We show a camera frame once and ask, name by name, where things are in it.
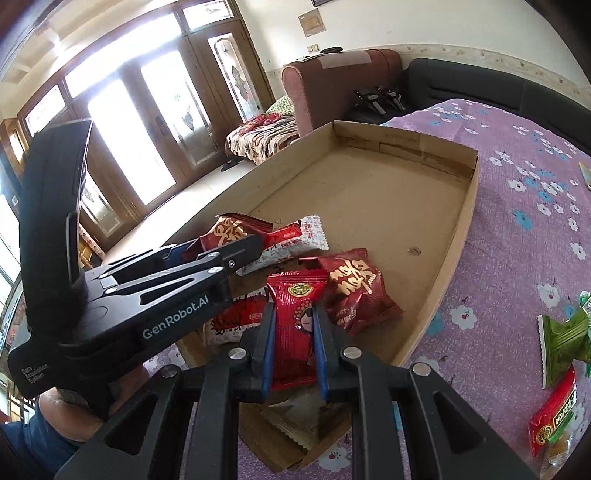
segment person's arm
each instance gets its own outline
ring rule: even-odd
[[[109,415],[113,416],[149,378],[143,366],[121,377],[121,394],[111,406]],[[87,442],[103,425],[103,421],[88,410],[66,403],[55,388],[42,394],[38,403],[47,423],[68,440]]]

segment red candy wrapper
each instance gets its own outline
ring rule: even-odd
[[[272,223],[241,213],[224,213],[217,217],[215,225],[200,240],[203,251],[206,252],[247,235],[260,235],[265,239],[272,231]]]
[[[274,300],[274,390],[316,382],[312,305],[322,296],[328,280],[324,270],[301,270],[269,275],[267,287]]]
[[[369,325],[383,322],[402,309],[388,296],[380,270],[368,260],[365,248],[355,248],[317,261],[329,274],[326,311],[338,326],[356,335]]]
[[[540,453],[548,438],[560,427],[577,402],[577,385],[574,377],[574,368],[571,365],[544,406],[531,418],[529,431],[533,457]]]
[[[328,250],[320,217],[309,215],[265,237],[265,249],[260,258],[236,271],[247,275],[261,268],[296,258],[311,250]]]
[[[239,342],[246,329],[261,324],[262,312],[267,304],[265,287],[234,299],[231,307],[203,326],[206,345]]]

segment floral blanket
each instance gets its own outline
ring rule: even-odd
[[[568,319],[591,290],[591,192],[578,162],[591,158],[535,123],[465,100],[386,125],[424,132],[479,152],[478,199],[456,273],[411,358],[430,364],[517,451],[530,454],[527,424],[542,389],[537,316]],[[589,425],[591,380],[576,363],[576,441]],[[351,478],[352,444],[342,439],[305,472],[273,475],[239,443],[240,479]]]

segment cardboard box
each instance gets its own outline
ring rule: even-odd
[[[257,167],[177,232],[175,242],[205,233],[215,216],[248,213],[283,226],[320,215],[330,252],[367,248],[388,294],[403,309],[355,339],[383,361],[404,364],[447,290],[472,221],[477,152],[436,137],[375,125],[334,122]],[[232,278],[235,296],[265,284],[269,269]],[[190,366],[212,353],[200,332],[179,342]],[[286,398],[272,398],[271,403]],[[321,427],[310,449],[271,426],[261,406],[241,407],[241,438],[274,472],[303,468],[350,429],[346,408]]]

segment decorative wall border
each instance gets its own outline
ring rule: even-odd
[[[501,72],[512,73],[526,80],[544,85],[555,90],[575,102],[591,109],[591,88],[577,85],[562,75],[545,69],[530,61],[521,60],[504,53],[484,50],[482,48],[460,47],[442,44],[397,44],[382,45],[379,47],[367,48],[388,48],[396,50],[402,58],[402,67],[419,57],[437,60],[450,60],[458,63],[466,63],[479,67],[485,67]],[[283,68],[267,72],[270,81],[279,79]]]

